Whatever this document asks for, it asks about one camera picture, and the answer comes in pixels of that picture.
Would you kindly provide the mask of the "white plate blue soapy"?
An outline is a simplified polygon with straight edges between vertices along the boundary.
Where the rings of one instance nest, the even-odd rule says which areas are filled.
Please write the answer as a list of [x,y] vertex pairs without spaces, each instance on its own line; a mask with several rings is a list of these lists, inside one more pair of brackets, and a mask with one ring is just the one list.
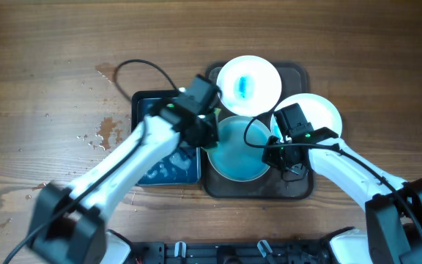
[[250,117],[232,116],[218,123],[218,146],[208,153],[208,159],[215,171],[228,180],[252,181],[270,168],[262,161],[263,149],[244,142],[244,132],[250,121]]

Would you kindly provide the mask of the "white plate blue smear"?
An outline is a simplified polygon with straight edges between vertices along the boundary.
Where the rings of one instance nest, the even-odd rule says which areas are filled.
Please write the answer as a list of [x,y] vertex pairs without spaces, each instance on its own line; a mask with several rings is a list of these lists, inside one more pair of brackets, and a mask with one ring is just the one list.
[[277,111],[298,104],[306,121],[296,117],[296,127],[289,129],[294,143],[318,143],[329,138],[340,138],[343,122],[338,109],[326,98],[311,93],[291,95],[275,108]]

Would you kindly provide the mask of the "green yellow sponge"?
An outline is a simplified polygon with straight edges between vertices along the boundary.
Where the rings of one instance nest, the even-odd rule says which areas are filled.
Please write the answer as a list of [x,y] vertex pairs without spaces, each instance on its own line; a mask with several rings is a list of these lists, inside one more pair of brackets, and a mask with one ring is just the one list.
[[[214,114],[215,114],[215,117],[216,117],[217,120],[218,120],[218,116],[219,116],[220,112],[221,112],[221,109],[219,109],[219,108],[214,109]],[[218,143],[215,142],[215,143],[212,143],[209,147],[203,147],[203,150],[207,153],[212,153],[212,152],[215,152],[217,150],[217,148],[218,148]]]

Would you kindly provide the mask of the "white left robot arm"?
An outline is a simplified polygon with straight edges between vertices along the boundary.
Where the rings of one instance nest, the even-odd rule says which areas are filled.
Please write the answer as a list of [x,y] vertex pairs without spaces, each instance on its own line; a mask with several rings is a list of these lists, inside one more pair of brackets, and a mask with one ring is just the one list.
[[126,193],[182,143],[183,133],[147,115],[94,169],[65,188],[49,183],[37,198],[23,245],[48,263],[125,263],[131,246],[106,225]]

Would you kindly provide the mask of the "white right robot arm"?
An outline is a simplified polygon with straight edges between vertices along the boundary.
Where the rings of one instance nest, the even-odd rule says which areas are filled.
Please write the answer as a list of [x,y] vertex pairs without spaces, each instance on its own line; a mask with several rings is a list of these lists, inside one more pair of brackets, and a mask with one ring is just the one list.
[[329,241],[338,263],[422,263],[422,179],[409,182],[383,171],[328,128],[290,144],[271,136],[262,160],[281,171],[302,165],[363,209],[366,232],[352,229]]

